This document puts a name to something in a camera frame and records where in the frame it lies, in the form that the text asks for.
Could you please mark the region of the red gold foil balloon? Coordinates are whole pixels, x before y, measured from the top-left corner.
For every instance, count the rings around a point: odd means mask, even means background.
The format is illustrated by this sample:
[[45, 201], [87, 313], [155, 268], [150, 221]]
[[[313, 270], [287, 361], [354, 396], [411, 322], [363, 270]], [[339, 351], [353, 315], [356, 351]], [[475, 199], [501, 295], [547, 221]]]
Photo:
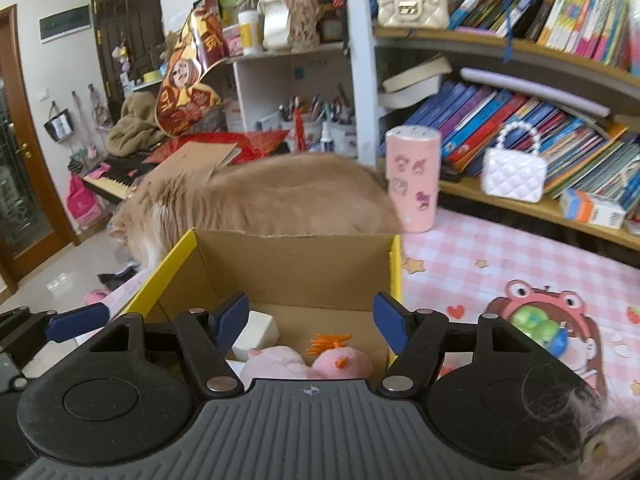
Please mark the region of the red gold foil balloon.
[[156, 98], [155, 120], [164, 133], [182, 136], [221, 103], [203, 79], [228, 54], [218, 0], [200, 0], [179, 32]]

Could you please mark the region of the wooden bookshelf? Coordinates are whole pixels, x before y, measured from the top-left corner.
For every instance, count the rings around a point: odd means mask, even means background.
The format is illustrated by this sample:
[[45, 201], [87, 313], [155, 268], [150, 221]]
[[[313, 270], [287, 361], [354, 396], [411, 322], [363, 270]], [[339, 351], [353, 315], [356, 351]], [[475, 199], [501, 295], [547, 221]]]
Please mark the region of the wooden bookshelf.
[[378, 166], [380, 119], [388, 113], [378, 104], [377, 47], [392, 53], [442, 53], [455, 68], [488, 70], [581, 96], [602, 105], [602, 114], [620, 123], [610, 129], [613, 136], [623, 133], [626, 126], [639, 127], [639, 79], [623, 70], [525, 40], [506, 41], [478, 32], [378, 28], [372, 23], [369, 0], [346, 3], [358, 159], [365, 165]]

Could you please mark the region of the white storage cabinet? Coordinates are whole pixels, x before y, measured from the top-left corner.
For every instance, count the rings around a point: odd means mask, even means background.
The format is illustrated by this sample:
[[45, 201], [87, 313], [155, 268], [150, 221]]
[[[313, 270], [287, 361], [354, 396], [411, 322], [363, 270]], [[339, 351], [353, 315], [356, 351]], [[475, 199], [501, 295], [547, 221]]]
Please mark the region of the white storage cabinet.
[[300, 51], [266, 51], [229, 58], [206, 77], [222, 97], [231, 131], [286, 132], [295, 152], [295, 122], [312, 152], [358, 156], [352, 68], [340, 42]]

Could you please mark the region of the light pink plush pig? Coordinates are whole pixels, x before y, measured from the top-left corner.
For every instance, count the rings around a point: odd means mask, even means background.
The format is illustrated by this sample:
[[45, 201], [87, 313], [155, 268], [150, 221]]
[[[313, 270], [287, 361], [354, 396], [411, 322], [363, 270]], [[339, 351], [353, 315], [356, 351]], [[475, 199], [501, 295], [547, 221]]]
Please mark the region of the light pink plush pig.
[[319, 380], [321, 376], [294, 349], [275, 346], [248, 350], [247, 360], [240, 373], [241, 382], [248, 389], [258, 378]]

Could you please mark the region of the green frog toy blue cap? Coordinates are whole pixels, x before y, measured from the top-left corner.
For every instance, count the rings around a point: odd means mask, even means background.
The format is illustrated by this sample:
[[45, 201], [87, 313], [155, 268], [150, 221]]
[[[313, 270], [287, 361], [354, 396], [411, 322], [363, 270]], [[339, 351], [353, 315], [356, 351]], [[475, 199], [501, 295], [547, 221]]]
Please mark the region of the green frog toy blue cap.
[[560, 358], [567, 349], [566, 324], [553, 321], [541, 308], [520, 307], [510, 317], [510, 322], [556, 358]]

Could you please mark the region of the beige blanket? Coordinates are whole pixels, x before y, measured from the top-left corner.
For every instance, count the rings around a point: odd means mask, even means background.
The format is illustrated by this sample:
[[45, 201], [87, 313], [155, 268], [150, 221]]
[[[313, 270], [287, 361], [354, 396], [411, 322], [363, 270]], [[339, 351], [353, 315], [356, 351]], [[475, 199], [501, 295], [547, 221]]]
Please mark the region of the beige blanket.
[[152, 92], [134, 92], [122, 103], [119, 121], [106, 137], [107, 151], [126, 157], [146, 150], [165, 139], [155, 119], [156, 96]]

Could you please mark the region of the pink sticker cup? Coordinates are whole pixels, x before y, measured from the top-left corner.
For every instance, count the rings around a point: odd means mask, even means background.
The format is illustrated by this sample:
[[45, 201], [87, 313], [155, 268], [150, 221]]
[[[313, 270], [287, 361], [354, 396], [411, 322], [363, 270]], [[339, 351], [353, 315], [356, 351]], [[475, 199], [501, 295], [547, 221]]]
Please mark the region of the pink sticker cup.
[[386, 178], [390, 198], [407, 233], [435, 223], [440, 175], [440, 133], [423, 126], [386, 132]]

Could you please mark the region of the white quilted pearl handbag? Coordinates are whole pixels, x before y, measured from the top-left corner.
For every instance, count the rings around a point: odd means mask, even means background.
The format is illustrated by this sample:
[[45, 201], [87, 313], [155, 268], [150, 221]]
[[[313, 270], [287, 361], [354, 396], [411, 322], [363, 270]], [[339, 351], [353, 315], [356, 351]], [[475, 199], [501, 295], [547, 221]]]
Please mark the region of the white quilted pearl handbag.
[[[530, 152], [508, 150], [504, 146], [506, 136], [518, 129], [529, 134], [532, 140]], [[539, 150], [540, 135], [534, 126], [528, 122], [504, 125], [498, 134], [497, 144], [484, 153], [480, 189], [492, 197], [538, 203], [544, 194], [548, 168]]]

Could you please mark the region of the yellow cardboard box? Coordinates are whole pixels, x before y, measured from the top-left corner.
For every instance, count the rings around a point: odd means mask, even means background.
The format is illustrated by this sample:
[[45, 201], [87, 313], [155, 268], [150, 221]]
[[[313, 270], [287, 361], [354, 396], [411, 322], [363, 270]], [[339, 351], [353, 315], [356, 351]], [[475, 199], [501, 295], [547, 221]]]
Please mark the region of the yellow cardboard box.
[[378, 292], [401, 296], [401, 244], [393, 234], [260, 237], [191, 230], [127, 307], [150, 323], [191, 308], [214, 310], [236, 292], [274, 318], [280, 344], [304, 353], [319, 334], [347, 335], [374, 378], [390, 347], [374, 325]]

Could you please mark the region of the cream quilted handbag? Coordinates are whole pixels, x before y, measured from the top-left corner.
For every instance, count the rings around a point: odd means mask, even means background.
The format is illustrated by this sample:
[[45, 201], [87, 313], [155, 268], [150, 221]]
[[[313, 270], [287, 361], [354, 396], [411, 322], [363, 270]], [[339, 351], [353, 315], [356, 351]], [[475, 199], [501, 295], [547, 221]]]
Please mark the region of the cream quilted handbag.
[[447, 29], [447, 0], [376, 0], [378, 26], [398, 28]]

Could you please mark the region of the orange fluffy cat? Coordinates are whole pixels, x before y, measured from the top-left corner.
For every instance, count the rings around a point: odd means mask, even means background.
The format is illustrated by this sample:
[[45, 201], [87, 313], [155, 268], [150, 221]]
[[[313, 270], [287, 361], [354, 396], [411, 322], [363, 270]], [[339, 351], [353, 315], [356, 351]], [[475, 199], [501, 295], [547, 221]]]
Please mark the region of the orange fluffy cat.
[[108, 234], [154, 269], [190, 229], [256, 236], [398, 234], [376, 173], [337, 154], [286, 154], [149, 176], [116, 209]]

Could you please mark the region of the pink plush chick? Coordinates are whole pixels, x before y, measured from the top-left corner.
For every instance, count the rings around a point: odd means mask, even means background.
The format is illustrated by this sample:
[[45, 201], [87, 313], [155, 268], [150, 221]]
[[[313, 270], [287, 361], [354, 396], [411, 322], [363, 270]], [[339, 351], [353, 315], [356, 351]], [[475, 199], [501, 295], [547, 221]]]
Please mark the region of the pink plush chick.
[[307, 356], [313, 358], [311, 369], [323, 379], [367, 379], [373, 373], [371, 359], [347, 343], [352, 335], [318, 334]]

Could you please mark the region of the white square bottle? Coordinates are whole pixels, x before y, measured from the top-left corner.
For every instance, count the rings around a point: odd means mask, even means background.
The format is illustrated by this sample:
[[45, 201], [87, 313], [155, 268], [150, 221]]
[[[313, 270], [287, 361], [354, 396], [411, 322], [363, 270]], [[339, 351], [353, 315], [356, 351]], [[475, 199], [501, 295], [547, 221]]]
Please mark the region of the white square bottle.
[[232, 346], [237, 361], [245, 362], [250, 349], [262, 350], [278, 343], [280, 333], [276, 320], [268, 313], [251, 310], [248, 321]]

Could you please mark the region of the black electric piano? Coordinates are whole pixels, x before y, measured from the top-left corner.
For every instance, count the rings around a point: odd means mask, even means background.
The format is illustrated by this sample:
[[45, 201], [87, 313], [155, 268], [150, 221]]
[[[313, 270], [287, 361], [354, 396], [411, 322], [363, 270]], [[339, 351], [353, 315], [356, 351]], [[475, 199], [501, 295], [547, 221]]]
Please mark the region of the black electric piano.
[[127, 157], [108, 155], [82, 177], [84, 185], [107, 203], [118, 205], [137, 188], [141, 179], [151, 172], [156, 164], [146, 161], [146, 154]]

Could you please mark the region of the pink checkered table mat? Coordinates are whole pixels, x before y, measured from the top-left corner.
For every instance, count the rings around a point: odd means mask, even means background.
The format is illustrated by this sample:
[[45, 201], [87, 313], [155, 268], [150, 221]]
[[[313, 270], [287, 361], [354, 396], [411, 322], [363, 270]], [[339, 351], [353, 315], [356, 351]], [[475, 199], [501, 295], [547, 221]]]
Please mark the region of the pink checkered table mat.
[[[493, 313], [511, 323], [518, 308], [541, 308], [566, 324], [568, 346], [558, 359], [602, 396], [638, 398], [636, 266], [446, 210], [431, 231], [393, 235], [401, 244], [397, 299], [408, 310], [432, 309], [455, 323]], [[110, 301], [114, 315], [129, 313], [156, 268], [143, 269]]]

